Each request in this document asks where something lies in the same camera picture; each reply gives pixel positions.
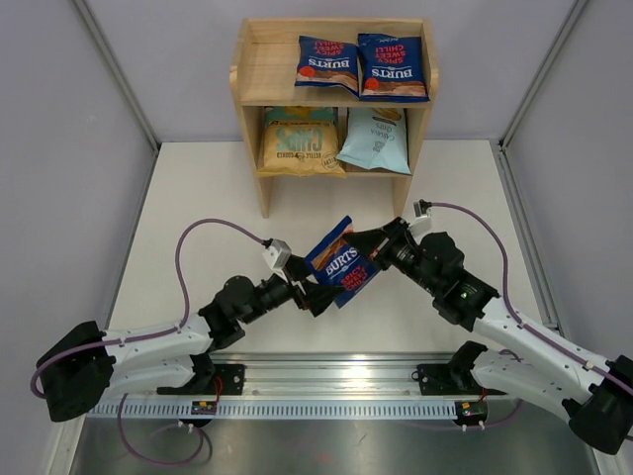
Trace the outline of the light blue cassava chips bag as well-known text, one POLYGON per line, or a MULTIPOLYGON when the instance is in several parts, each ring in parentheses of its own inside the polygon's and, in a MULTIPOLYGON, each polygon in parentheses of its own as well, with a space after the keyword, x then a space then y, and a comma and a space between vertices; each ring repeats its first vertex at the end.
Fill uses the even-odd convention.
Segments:
POLYGON ((366 170, 384 169, 409 175, 405 111, 350 108, 347 135, 337 159, 366 170))

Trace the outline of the blue Burts chips bag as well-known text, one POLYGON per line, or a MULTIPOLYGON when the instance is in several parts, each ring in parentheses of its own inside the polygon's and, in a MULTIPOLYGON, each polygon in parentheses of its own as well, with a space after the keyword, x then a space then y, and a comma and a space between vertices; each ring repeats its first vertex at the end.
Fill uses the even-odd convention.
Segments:
POLYGON ((359 97, 356 45, 299 36, 299 48, 296 87, 341 87, 359 97))
POLYGON ((429 101, 421 37, 359 34, 357 43, 362 69, 362 101, 429 101))
POLYGON ((345 216, 305 257, 305 262, 322 285, 342 287, 335 298, 338 309, 349 303, 379 273, 379 269, 344 239, 353 232, 345 216))

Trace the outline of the large yellow kettle chips bag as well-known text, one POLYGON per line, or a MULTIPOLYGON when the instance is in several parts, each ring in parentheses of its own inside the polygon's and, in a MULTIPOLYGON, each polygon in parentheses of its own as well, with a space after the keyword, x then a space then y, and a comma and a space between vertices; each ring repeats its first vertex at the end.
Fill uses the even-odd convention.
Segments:
POLYGON ((269 106, 264 109, 260 177, 328 175, 344 178, 337 156, 338 111, 332 107, 269 106))

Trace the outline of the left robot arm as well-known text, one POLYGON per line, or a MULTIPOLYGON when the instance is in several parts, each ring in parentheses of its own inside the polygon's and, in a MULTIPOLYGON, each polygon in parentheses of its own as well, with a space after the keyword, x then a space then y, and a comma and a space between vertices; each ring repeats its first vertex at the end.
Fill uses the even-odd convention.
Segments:
POLYGON ((37 361, 32 388, 54 423, 123 394, 203 395, 213 387, 211 353, 243 338, 246 325, 288 302, 317 317, 342 291, 313 281, 303 261, 291 256, 259 283, 231 277, 184 322, 133 331, 104 331, 94 321, 77 325, 37 361))

